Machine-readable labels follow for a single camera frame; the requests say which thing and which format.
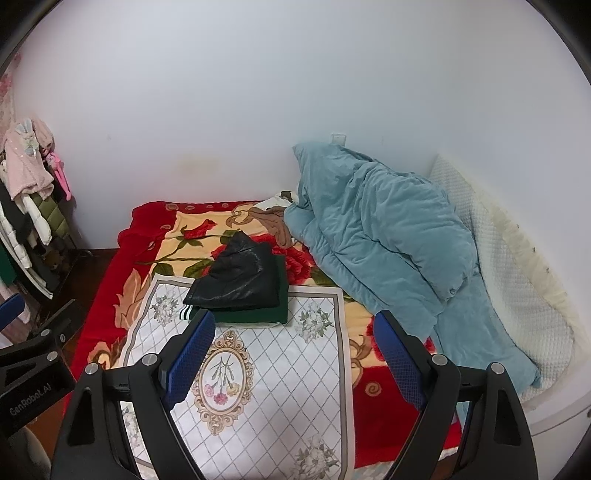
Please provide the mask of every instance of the wooden floor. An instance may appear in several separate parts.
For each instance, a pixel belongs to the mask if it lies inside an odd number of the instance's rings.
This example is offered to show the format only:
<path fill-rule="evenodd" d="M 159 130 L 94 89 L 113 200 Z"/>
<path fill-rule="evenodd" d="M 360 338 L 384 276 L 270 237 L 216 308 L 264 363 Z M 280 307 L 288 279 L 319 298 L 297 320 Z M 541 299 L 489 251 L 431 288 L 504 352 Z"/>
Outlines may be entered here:
<path fill-rule="evenodd" d="M 96 291 L 99 288 L 100 281 L 105 275 L 111 258 L 115 255 L 116 249 L 93 250 L 92 256 L 80 255 L 68 278 L 56 297 L 51 302 L 44 315 L 53 314 L 63 307 L 70 299 L 78 299 L 82 306 L 88 310 L 95 298 Z M 74 335 L 71 340 L 64 345 L 64 356 L 68 363 L 72 362 L 74 351 L 80 332 Z M 35 433 L 43 448 L 46 450 L 49 458 L 53 457 L 53 450 L 56 446 L 57 435 L 60 430 L 61 418 L 63 415 L 64 400 L 53 405 L 49 410 L 41 414 L 37 421 L 31 423 L 29 428 Z"/>

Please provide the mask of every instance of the white floral mat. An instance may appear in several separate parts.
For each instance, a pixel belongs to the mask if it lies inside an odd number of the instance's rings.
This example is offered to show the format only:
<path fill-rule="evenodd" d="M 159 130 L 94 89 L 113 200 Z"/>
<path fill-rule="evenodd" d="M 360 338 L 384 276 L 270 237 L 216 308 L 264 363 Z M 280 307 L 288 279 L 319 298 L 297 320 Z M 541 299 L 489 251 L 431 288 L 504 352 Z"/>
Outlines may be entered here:
<path fill-rule="evenodd" d="M 193 279 L 156 275 L 130 328 L 119 367 L 187 326 Z M 342 290 L 290 287 L 286 325 L 218 325 L 189 391 L 171 416 L 209 480 L 349 479 L 355 458 L 349 339 Z M 156 478 L 135 419 L 122 403 L 145 479 Z"/>

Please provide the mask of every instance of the diamond pattern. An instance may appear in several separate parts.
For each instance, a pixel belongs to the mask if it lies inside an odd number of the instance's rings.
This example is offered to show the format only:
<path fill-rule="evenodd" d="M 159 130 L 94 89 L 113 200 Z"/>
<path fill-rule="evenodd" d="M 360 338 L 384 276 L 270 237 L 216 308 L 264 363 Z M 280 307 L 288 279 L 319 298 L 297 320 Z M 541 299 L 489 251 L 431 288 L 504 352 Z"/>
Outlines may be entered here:
<path fill-rule="evenodd" d="M 166 295 L 177 300 L 180 311 L 190 283 L 187 280 L 186 287 L 158 283 L 152 304 L 156 297 Z M 289 478 L 299 450 L 306 448 L 304 441 L 309 442 L 315 435 L 320 435 L 330 448 L 338 446 L 339 460 L 347 455 L 340 448 L 341 414 L 345 412 L 340 410 L 336 329 L 330 327 L 323 337 L 310 343 L 306 343 L 296 329 L 301 313 L 312 303 L 330 312 L 331 321 L 336 325 L 333 298 L 292 296 L 288 301 L 290 321 L 284 326 L 216 328 L 216 337 L 229 328 L 238 331 L 255 369 L 250 402 L 233 426 L 224 428 L 220 435 L 212 435 L 207 424 L 200 420 L 191 392 L 171 411 L 189 451 L 207 479 Z M 160 351 L 173 335 L 187 326 L 188 322 L 179 319 L 177 311 L 169 322 L 159 322 L 154 313 L 155 310 L 148 307 L 141 316 L 135 344 L 126 345 L 124 349 L 124 354 L 128 352 L 127 365 L 146 353 Z M 340 348 L 348 355 L 349 348 Z M 149 462 L 141 435 L 139 438 L 132 446 L 134 455 Z M 332 468 L 325 478 L 336 479 L 339 474 L 340 468 Z"/>

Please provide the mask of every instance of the light blue duvet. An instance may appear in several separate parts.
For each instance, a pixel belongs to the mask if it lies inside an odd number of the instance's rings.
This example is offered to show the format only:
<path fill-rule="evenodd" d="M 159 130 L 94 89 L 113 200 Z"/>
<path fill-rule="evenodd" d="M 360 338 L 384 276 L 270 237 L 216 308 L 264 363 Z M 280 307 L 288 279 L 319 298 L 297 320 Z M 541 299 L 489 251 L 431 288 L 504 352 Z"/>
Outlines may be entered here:
<path fill-rule="evenodd" d="M 390 310 L 407 333 L 431 336 L 456 365 L 499 361 L 518 393 L 535 383 L 537 367 L 492 308 L 472 234 L 440 186 L 338 145 L 294 153 L 299 200 L 285 223 L 332 280 L 372 314 Z"/>

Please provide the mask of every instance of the quilted white pad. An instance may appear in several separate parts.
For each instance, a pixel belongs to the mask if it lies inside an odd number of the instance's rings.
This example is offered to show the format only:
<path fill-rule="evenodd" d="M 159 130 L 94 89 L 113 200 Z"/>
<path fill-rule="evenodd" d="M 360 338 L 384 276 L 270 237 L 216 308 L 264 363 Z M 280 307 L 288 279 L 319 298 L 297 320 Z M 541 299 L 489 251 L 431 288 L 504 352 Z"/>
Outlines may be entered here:
<path fill-rule="evenodd" d="M 584 328 L 559 280 L 506 211 L 441 156 L 430 179 L 446 189 L 474 234 L 492 305 L 515 344 L 540 369 L 541 387 L 521 394 L 524 407 L 535 408 L 588 355 Z"/>

